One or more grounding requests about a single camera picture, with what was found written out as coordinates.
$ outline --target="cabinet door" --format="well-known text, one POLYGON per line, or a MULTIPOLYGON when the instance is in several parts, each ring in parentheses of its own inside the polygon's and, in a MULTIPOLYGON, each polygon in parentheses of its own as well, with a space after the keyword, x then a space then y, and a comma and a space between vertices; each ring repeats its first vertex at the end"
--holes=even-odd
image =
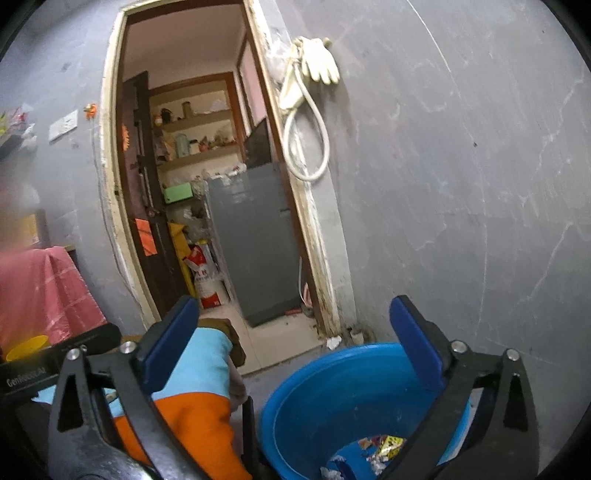
POLYGON ((167 313, 182 295, 189 293, 174 250, 164 210, 164 199, 158 180, 158 171, 152 141, 152 119, 148 92, 148 72, 123 83, 118 98, 118 116, 122 130, 129 137, 129 147, 123 152, 121 190, 124 196, 129 226, 135 249, 145 275, 148 288, 160 315, 167 313), (154 245, 142 244, 153 238, 154 245))

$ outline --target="rubber glove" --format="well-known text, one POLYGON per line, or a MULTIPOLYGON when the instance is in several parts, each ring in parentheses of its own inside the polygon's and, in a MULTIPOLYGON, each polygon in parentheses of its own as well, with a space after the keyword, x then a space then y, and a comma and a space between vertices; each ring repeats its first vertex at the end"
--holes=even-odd
POLYGON ((325 85, 339 83, 339 69, 336 67, 335 58, 326 49, 319 38, 299 37, 301 41, 301 71, 304 77, 310 77, 315 82, 325 85))

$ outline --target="brown cloth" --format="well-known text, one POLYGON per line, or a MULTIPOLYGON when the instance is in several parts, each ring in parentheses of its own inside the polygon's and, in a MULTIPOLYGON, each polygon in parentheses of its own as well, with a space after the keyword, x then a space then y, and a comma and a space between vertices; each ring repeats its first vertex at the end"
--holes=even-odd
MULTIPOLYGON (((238 333, 229 319, 199 319, 197 322, 197 328, 214 328, 223 332, 232 342, 232 350, 230 351, 230 359, 232 360, 232 363, 235 367, 241 367, 244 365, 244 362, 246 362, 246 353, 242 349, 238 333)), ((126 335, 121 339, 121 342, 123 343, 131 340, 137 343, 141 338, 141 335, 126 335)))

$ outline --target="metal screw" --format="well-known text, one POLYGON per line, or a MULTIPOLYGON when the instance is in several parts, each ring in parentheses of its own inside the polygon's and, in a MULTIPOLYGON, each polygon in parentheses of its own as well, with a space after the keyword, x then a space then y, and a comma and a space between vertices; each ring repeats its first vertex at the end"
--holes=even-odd
POLYGON ((79 356, 80 356, 80 349, 79 348, 73 348, 68 353, 66 353, 66 358, 68 360, 76 360, 79 356))
POLYGON ((509 360, 513 360, 514 362, 516 362, 517 360, 519 360, 519 352, 517 350, 509 348, 507 350, 507 357, 509 358, 509 360))
POLYGON ((456 353, 466 353, 468 351, 468 346, 461 340, 454 340, 452 342, 452 350, 456 353))
POLYGON ((131 353, 135 350, 136 347, 137 347, 136 343, 129 340, 127 342, 122 343, 119 346, 119 351, 121 353, 131 353))

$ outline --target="green box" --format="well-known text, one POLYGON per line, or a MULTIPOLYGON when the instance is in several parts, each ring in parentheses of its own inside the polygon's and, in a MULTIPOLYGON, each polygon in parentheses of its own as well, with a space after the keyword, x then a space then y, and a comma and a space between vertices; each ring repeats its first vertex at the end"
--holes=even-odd
POLYGON ((181 200, 191 198, 193 191, 190 183, 182 183, 176 187, 164 189, 164 203, 180 202, 181 200))

